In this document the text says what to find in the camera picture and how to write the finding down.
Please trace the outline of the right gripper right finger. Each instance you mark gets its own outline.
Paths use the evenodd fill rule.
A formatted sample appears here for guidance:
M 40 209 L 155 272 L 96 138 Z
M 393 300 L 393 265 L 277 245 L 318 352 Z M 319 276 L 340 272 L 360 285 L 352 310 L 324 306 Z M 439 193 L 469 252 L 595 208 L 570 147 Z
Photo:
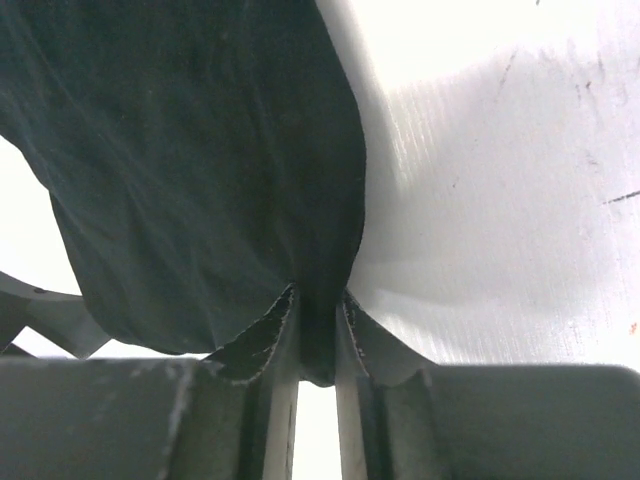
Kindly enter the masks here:
M 431 479 L 429 362 L 346 292 L 336 311 L 336 397 L 345 479 Z

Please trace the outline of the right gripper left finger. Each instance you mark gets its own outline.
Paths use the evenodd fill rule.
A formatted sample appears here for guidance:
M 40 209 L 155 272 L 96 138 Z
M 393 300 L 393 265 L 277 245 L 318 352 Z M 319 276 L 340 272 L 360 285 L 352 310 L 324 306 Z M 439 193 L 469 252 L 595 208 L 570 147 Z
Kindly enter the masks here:
M 216 376 L 242 393 L 234 479 L 292 477 L 298 397 L 298 298 L 289 285 L 269 310 L 207 356 Z

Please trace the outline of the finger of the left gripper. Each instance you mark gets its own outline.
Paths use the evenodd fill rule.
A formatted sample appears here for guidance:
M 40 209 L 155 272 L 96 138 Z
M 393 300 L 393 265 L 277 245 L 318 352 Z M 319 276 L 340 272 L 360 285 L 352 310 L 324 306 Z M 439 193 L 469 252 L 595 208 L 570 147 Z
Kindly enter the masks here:
M 19 355 L 19 348 L 11 344 L 25 327 L 77 359 L 89 358 L 111 339 L 88 312 L 82 296 L 44 290 L 2 272 L 2 355 Z

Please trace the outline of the black daisy print t-shirt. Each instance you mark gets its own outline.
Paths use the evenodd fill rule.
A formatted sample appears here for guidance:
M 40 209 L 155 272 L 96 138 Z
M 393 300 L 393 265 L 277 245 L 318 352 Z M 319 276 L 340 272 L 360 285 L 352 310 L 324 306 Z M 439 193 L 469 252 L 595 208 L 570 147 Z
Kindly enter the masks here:
M 5 1 L 1 134 L 109 336 L 209 353 L 292 290 L 333 384 L 366 148 L 315 2 Z

